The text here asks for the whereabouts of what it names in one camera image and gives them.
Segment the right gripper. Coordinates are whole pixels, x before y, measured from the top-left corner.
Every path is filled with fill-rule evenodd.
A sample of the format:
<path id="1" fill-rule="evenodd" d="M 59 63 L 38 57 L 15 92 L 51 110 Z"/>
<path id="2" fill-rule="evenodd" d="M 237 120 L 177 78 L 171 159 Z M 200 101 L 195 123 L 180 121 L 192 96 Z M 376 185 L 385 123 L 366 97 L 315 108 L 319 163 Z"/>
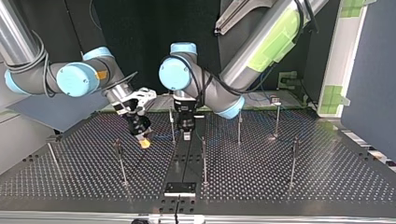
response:
<path id="1" fill-rule="evenodd" d="M 127 113 L 125 115 L 125 119 L 128 123 L 128 130 L 131 135 L 136 136 L 137 135 L 137 140 L 139 145 L 143 149 L 147 149 L 150 147 L 150 138 L 151 134 L 150 133 L 144 133 L 146 132 L 150 126 L 151 122 L 148 117 L 146 116 L 140 116 L 137 113 Z"/>

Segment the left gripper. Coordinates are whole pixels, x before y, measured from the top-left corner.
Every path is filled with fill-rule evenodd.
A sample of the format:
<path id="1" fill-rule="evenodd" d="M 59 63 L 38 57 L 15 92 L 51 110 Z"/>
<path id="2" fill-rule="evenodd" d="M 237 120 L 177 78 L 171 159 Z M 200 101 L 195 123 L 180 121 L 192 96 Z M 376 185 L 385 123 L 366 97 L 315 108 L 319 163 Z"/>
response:
<path id="1" fill-rule="evenodd" d="M 186 105 L 182 105 L 176 108 L 176 112 L 178 114 L 177 128 L 183 131 L 184 141 L 191 140 L 191 131 L 193 131 L 195 128 L 195 111 L 195 107 L 188 107 Z"/>

